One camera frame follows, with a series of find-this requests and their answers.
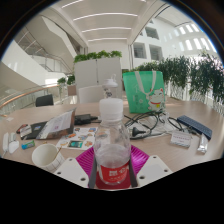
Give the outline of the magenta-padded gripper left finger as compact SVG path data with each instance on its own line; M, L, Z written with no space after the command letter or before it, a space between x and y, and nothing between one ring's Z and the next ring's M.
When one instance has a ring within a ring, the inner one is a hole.
M54 174L81 187L93 189L97 174L93 148L76 158L67 158Z

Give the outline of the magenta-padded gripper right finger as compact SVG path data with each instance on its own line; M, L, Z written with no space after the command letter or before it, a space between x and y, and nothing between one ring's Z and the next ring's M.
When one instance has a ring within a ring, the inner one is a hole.
M131 147L129 175L132 188L146 186L171 173L171 169L158 155L149 156L136 146Z

